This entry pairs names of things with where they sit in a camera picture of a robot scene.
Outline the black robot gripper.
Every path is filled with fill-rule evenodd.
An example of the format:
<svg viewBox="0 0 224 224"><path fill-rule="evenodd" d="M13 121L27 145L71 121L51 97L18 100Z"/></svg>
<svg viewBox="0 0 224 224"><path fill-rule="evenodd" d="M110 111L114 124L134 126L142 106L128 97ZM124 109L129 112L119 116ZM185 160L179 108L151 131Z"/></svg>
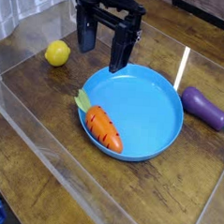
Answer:
<svg viewBox="0 0 224 224"><path fill-rule="evenodd" d="M97 24L115 30L112 39L110 72L125 67L140 36L145 8L135 0L77 0L77 38L80 51L96 46Z"/></svg>

